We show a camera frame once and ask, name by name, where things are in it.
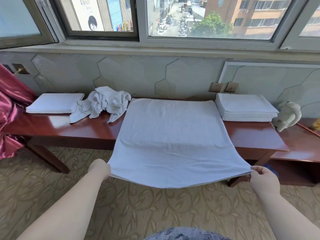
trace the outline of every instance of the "patterned carpet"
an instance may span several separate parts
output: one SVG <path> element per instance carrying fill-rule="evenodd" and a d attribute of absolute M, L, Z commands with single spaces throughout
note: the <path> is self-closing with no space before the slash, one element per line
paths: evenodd
<path fill-rule="evenodd" d="M 0 161 L 0 239 L 16 239 L 112 151 L 52 147 L 71 169 L 55 173 L 26 149 Z M 281 194 L 320 227 L 320 187 L 282 186 Z M 275 239 L 249 183 L 156 189 L 120 179 L 102 183 L 86 240 L 143 239 L 168 227 L 199 227 L 234 240 Z"/>

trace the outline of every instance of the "parked car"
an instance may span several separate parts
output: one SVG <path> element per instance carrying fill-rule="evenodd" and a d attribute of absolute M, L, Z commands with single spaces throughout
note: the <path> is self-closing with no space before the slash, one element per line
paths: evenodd
<path fill-rule="evenodd" d="M 162 36 L 162 35 L 164 35 L 164 34 L 165 34 L 165 31 L 164 31 L 164 30 L 159 29 L 159 30 L 158 30 L 158 32 L 157 32 L 157 34 Z"/>

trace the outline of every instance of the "red curtain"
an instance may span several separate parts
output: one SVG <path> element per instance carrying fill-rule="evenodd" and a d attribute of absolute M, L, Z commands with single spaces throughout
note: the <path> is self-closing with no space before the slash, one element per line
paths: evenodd
<path fill-rule="evenodd" d="M 13 157 L 23 147 L 14 136 L 5 136 L 1 131 L 35 99 L 35 93 L 0 64 L 0 159 Z"/>

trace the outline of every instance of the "tree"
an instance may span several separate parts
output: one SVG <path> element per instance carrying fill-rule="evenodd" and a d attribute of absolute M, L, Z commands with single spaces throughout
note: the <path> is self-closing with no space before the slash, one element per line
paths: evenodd
<path fill-rule="evenodd" d="M 221 16 L 212 11 L 192 29 L 191 36 L 198 38 L 225 38 L 232 31 L 232 25 L 222 22 Z"/>

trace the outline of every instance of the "hand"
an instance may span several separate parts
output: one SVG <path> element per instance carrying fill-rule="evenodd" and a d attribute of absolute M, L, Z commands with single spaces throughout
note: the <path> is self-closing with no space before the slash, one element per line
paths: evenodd
<path fill-rule="evenodd" d="M 278 177 L 269 169 L 262 166 L 251 166 L 250 185 L 259 198 L 269 195 L 280 195 Z"/>
<path fill-rule="evenodd" d="M 102 159 L 96 159 L 94 160 L 88 169 L 88 172 L 90 172 L 91 170 L 95 170 L 97 173 L 101 173 L 101 175 L 103 176 L 103 179 L 107 179 L 107 177 L 110 176 L 111 174 L 111 168 L 110 165 L 107 164 L 105 161 L 103 161 Z"/>

